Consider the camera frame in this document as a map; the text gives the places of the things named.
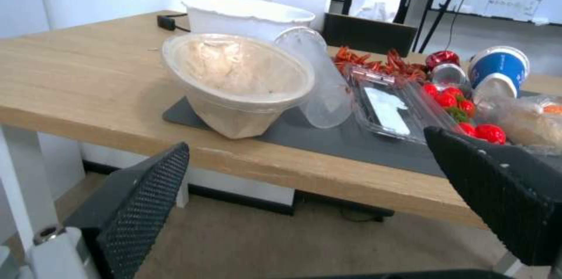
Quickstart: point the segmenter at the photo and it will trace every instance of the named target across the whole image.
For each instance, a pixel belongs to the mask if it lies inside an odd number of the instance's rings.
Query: white paper
[[[410,134],[410,129],[398,113],[398,109],[408,109],[399,97],[372,87],[366,87],[365,93],[383,127],[401,135]]]
[[[351,0],[349,15],[392,23],[400,7],[400,0]]]

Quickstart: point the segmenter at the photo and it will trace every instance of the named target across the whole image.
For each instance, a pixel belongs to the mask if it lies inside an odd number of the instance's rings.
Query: plastic clamshell container
[[[416,81],[407,81],[348,65],[355,95],[354,114],[368,131],[426,144],[423,129],[431,125],[462,134],[454,119]]]
[[[261,135],[314,85],[308,62],[249,37],[175,35],[161,55],[195,113],[229,138]]]
[[[309,26],[314,13],[262,0],[185,0],[193,33],[224,33],[273,41],[285,29]]]

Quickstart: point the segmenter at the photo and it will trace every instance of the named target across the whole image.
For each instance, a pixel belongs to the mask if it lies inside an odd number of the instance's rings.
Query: blue paper cup
[[[522,51],[509,46],[494,46],[479,52],[470,61],[468,77],[475,103],[483,97],[518,97],[521,84],[529,75],[529,60]]]

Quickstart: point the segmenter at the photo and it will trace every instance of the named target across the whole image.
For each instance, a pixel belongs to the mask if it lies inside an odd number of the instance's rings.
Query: clear plastic tray
[[[348,65],[357,122],[377,134],[425,144],[424,127],[462,133],[450,115],[416,81]]]

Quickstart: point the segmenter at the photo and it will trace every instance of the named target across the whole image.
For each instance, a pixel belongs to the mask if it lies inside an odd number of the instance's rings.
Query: textured rubber pad
[[[102,277],[133,278],[175,205],[188,161],[181,143],[116,171],[66,221],[82,230]]]
[[[437,163],[470,208],[526,265],[551,265],[562,243],[562,173],[523,149],[425,129]]]

